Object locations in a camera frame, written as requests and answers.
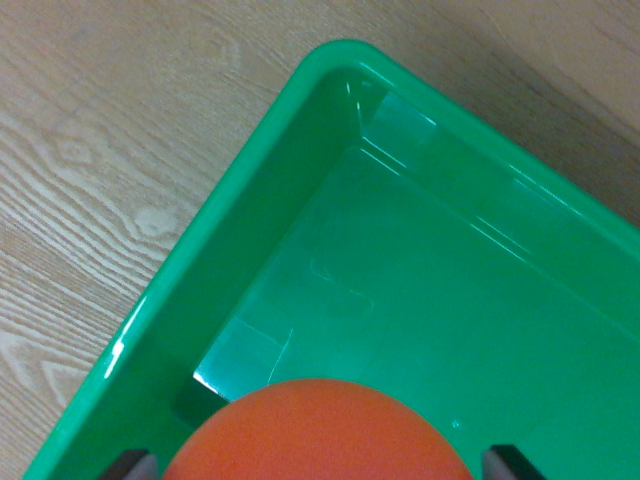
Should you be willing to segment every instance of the tray rim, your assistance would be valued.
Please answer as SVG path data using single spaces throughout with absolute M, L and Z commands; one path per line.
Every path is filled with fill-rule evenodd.
M 560 199 L 598 231 L 640 263 L 640 230 L 581 190 L 541 160 L 506 138 L 471 112 L 459 106 L 410 73 L 375 47 L 359 40 L 334 40 L 312 50 L 296 68 L 258 127 L 249 137 L 214 190 L 188 225 L 149 285 L 123 320 L 109 344 L 45 440 L 25 480 L 47 479 L 58 465 L 95 405 L 109 389 L 114 376 L 135 349 L 195 260 L 206 240 L 226 213 L 242 196 L 247 184 L 293 116 L 317 84 L 332 71 L 353 68 L 377 77 L 389 91 L 420 111 L 428 111 L 436 123 L 463 137 L 464 141 L 518 175 L 533 180 L 541 191 Z M 126 347 L 112 365 L 115 348 L 126 337 Z

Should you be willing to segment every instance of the table surface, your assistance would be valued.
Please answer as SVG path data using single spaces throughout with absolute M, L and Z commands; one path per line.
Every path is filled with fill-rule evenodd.
M 0 477 L 298 62 L 369 41 L 640 225 L 640 4 L 2 2 Z

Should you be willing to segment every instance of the orange ball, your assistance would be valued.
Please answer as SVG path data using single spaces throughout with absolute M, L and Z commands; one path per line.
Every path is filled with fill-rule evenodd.
M 472 480 L 420 415 L 339 380 L 266 387 L 212 416 L 176 454 L 164 480 Z

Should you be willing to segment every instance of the plastic tray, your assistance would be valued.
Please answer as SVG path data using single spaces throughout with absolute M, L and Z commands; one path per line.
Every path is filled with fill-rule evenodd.
M 26 478 L 95 478 L 138 447 L 164 467 L 226 401 L 309 376 L 397 397 L 476 475 L 515 443 L 550 478 L 640 478 L 639 252 L 637 230 L 377 50 L 327 44 Z

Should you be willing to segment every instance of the wooden table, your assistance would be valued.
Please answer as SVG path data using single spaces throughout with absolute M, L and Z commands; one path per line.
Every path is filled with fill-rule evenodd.
M 302 57 L 367 40 L 640 225 L 640 4 L 2 2 L 0 477 Z

